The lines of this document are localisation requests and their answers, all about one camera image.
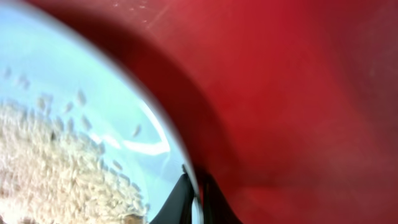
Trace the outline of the light blue plate with rice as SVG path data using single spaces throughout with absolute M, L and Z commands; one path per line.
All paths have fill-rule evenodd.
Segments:
M 150 223 L 187 174 L 177 132 L 135 79 L 53 17 L 1 2 L 1 222 Z

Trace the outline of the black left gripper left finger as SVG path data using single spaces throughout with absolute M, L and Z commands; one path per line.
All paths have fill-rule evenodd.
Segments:
M 170 195 L 150 224 L 192 224 L 192 205 L 195 191 L 185 165 Z

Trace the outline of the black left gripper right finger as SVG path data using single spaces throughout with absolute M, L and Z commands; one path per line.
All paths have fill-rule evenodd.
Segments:
M 242 224 L 213 176 L 204 172 L 200 180 L 204 224 Z

